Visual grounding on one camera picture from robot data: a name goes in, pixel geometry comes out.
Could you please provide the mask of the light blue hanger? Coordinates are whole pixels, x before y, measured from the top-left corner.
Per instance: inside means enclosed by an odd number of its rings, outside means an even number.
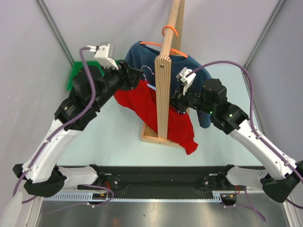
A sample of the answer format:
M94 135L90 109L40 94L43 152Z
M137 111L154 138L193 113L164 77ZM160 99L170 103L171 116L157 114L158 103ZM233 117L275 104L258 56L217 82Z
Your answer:
M149 66L143 65L143 66L141 66L141 70L143 70L143 68L148 68L149 71L150 71L150 73L154 76L154 72L151 70L151 68L150 68ZM148 80L148 78L146 77L145 74L143 74L143 77L144 77L144 81L145 81L146 84L147 84L147 87L149 87L150 89L152 89L152 90L155 91L155 90L156 90L156 87L153 86L153 85L150 83L150 81Z

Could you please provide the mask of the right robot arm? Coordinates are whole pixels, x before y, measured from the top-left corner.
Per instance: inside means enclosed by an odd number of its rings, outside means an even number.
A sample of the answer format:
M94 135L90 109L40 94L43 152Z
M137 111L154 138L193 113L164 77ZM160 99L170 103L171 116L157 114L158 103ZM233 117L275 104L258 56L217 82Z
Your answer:
M283 203L303 176L303 163L282 152L250 122L238 106L228 102L227 89L219 79L208 79L200 93L190 89L186 79L178 79L170 103L178 111L188 108L210 114L211 123L242 144L264 166L263 170L227 165L218 178L224 190L234 185L263 190L272 200Z

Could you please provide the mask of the red t shirt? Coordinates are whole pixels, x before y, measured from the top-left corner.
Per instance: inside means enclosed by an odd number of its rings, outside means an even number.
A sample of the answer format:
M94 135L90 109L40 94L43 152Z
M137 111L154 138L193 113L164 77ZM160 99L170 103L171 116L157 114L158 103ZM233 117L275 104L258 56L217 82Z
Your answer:
M118 90L116 101L131 110L152 130L158 131L156 91L148 87L144 80L134 90ZM173 107L169 108L168 139L182 146L188 155L196 151L198 144L194 141L194 129L187 113L178 114Z

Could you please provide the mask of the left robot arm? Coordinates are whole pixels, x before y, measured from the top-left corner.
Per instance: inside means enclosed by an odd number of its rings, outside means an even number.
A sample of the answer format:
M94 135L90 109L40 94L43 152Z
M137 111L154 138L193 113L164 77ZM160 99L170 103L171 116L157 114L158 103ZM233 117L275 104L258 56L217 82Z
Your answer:
M34 155L23 164L16 164L13 172L25 180L26 192L33 196L51 197L63 188L101 188L105 174L100 167L64 168L57 162L69 144L96 118L104 104L118 91L135 89L143 72L131 68L124 60L118 68L85 67L72 78L72 89L54 114L49 132Z

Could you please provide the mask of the wooden hanger stand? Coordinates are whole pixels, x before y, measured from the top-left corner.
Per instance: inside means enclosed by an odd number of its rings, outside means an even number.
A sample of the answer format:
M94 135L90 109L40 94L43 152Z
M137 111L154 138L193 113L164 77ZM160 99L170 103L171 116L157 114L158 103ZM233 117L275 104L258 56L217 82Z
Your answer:
M155 132L147 124L143 125L141 140L144 142L179 148L180 145L167 138L169 121L169 94L171 78L170 48L180 51L184 16L184 0L174 0L169 20L166 25L173 26L178 37L172 30L166 28L160 54L155 59L155 85L158 131Z

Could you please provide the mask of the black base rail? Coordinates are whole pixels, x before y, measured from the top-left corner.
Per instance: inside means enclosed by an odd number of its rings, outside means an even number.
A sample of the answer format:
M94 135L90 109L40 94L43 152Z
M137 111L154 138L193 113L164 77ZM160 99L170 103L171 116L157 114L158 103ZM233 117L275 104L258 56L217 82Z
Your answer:
M116 199L209 199L214 191L242 192L228 182L230 166L98 166L99 186L110 186Z

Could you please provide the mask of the orange hanger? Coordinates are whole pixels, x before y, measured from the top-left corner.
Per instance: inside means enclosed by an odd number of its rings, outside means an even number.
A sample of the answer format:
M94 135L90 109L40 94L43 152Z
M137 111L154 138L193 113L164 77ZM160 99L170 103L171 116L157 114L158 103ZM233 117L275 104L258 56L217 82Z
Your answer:
M161 32L162 32L162 36L165 36L164 31L165 31L166 28L172 30L173 33L175 34L175 36L178 37L178 32L177 32L177 30L176 30L173 26L170 26L170 25L165 25L165 26L162 28L162 31L161 31ZM160 43L154 43L154 42L143 42L143 41L140 41L140 44L153 45L153 46L162 47L162 44L160 44ZM181 52L181 51L179 51L179 50L176 50L176 49L174 49L174 48L170 48L170 54L171 54L171 55L178 54L178 55L183 56L183 57L185 57L185 58L188 57L187 54L185 54L185 53L183 53L183 52Z

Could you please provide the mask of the green plastic tray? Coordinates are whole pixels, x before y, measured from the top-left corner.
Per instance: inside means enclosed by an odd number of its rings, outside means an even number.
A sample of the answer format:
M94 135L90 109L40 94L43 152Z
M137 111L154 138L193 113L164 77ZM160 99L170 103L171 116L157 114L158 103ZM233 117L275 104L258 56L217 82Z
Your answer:
M87 65L88 67L97 67L100 71L101 76L104 76L104 71L102 70L101 65L97 62L97 61L87 61ZM72 84L72 79L78 74L79 71L81 71L81 69L83 68L83 63L82 61L75 61L72 69L71 69L71 73L68 79L68 83L67 83L67 91L71 91L73 88L73 84Z

